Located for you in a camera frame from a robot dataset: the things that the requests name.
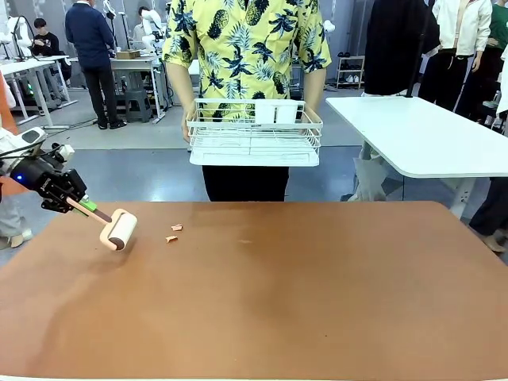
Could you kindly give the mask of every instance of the black pants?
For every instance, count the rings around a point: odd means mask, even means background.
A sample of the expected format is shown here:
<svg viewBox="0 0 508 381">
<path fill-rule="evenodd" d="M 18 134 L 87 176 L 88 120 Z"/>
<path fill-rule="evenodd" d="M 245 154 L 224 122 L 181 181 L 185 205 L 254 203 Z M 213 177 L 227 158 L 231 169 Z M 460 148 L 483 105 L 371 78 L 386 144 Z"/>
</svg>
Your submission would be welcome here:
<svg viewBox="0 0 508 381">
<path fill-rule="evenodd" d="M 469 225 L 484 236 L 491 236 L 497 229 L 508 228 L 508 178 L 491 179 L 487 199 Z"/>
<path fill-rule="evenodd" d="M 203 177 L 213 202 L 283 202 L 289 168 L 203 166 Z"/>
<path fill-rule="evenodd" d="M 98 123 L 107 125 L 108 118 L 110 123 L 118 120 L 117 116 L 117 99 L 114 90 L 114 79 L 111 67 L 103 67 L 100 69 L 83 69 L 85 80 L 87 81 L 88 92 L 92 98 L 92 106 L 97 114 Z M 104 114 L 104 102 L 102 100 L 102 92 L 106 99 L 106 109 L 108 110 L 108 118 Z"/>
<path fill-rule="evenodd" d="M 460 96 L 456 113 L 472 121 L 482 118 L 479 107 L 494 99 L 498 90 L 498 77 L 502 70 L 502 49 L 486 48 L 477 72 L 471 72 Z"/>
<path fill-rule="evenodd" d="M 453 52 L 436 54 L 427 63 L 418 97 L 453 111 L 467 70 L 467 57 L 457 57 Z"/>
</svg>

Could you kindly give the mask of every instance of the gray plastic stool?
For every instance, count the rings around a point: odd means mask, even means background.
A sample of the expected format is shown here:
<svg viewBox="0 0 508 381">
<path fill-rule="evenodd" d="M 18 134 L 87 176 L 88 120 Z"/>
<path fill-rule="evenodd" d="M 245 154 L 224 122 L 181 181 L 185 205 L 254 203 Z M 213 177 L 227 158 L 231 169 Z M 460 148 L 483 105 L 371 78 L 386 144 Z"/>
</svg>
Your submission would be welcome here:
<svg viewBox="0 0 508 381">
<path fill-rule="evenodd" d="M 139 119 L 143 123 L 150 121 L 152 107 L 145 89 L 127 90 L 125 92 L 125 117 L 128 122 Z"/>
</svg>

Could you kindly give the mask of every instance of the wire rack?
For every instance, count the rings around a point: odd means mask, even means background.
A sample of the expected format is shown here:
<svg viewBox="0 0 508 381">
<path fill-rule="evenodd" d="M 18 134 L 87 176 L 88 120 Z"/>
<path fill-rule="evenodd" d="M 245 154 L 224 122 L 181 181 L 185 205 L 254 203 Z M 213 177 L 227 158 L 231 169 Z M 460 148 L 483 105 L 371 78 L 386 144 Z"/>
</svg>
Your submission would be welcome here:
<svg viewBox="0 0 508 381">
<path fill-rule="evenodd" d="M 198 99 L 187 126 L 192 164 L 319 165 L 323 122 L 305 102 Z"/>
</svg>

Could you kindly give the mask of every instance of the brown tabletop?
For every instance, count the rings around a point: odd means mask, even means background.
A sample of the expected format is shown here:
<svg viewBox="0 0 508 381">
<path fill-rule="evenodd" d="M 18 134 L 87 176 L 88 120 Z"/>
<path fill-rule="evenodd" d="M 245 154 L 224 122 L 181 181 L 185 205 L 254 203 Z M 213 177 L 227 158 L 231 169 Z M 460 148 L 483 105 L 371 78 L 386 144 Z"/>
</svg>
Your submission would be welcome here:
<svg viewBox="0 0 508 381">
<path fill-rule="evenodd" d="M 508 376 L 508 270 L 442 206 L 119 206 L 129 251 L 69 214 L 0 269 L 0 374 Z"/>
</svg>

